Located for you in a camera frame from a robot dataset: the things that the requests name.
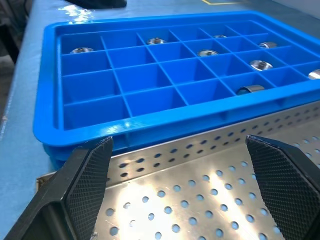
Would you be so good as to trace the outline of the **perforated steel tray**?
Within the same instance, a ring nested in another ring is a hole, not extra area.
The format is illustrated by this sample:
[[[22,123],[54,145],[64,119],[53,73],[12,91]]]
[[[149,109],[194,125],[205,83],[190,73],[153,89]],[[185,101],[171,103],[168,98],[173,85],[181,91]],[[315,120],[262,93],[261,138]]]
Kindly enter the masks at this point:
[[[293,145],[320,168],[320,100],[113,156],[90,240],[285,240],[247,135]]]

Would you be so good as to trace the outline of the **dark background object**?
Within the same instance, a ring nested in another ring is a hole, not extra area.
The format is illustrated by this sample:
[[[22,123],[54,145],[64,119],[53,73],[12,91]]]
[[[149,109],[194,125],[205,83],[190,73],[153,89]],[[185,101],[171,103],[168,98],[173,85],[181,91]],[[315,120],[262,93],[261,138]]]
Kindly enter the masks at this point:
[[[9,55],[15,64],[34,0],[0,0],[0,57]]]

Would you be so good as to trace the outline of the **blue compartment tray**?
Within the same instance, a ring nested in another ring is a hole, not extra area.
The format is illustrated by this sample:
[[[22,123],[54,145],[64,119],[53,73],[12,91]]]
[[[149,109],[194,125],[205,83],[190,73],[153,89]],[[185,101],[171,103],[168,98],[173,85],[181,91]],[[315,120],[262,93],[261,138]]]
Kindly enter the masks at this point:
[[[94,51],[70,54],[84,47]],[[119,154],[319,101],[315,69],[320,39],[256,11],[54,23],[43,34],[33,134],[61,162],[107,136]],[[264,90],[236,94],[251,85]]]

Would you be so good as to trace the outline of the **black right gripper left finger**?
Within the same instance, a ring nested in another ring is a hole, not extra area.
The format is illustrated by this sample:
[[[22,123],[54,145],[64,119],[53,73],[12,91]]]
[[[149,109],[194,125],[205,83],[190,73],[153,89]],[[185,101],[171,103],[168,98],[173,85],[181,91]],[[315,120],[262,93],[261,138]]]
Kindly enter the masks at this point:
[[[112,151],[111,136],[77,147],[39,188],[4,240],[90,240]]]

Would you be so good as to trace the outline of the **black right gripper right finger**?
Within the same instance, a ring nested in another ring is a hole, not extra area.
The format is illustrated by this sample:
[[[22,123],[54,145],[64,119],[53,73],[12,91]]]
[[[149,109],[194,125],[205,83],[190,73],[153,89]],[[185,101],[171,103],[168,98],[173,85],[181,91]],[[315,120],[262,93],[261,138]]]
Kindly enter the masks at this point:
[[[320,168],[299,148],[247,135],[261,197],[285,240],[320,240]]]

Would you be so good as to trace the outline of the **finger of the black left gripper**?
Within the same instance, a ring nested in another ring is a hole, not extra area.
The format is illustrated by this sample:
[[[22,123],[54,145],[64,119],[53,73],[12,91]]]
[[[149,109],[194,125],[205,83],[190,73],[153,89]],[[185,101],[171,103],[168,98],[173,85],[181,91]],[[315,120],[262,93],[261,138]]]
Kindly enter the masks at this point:
[[[81,8],[125,8],[127,0],[66,0]]]

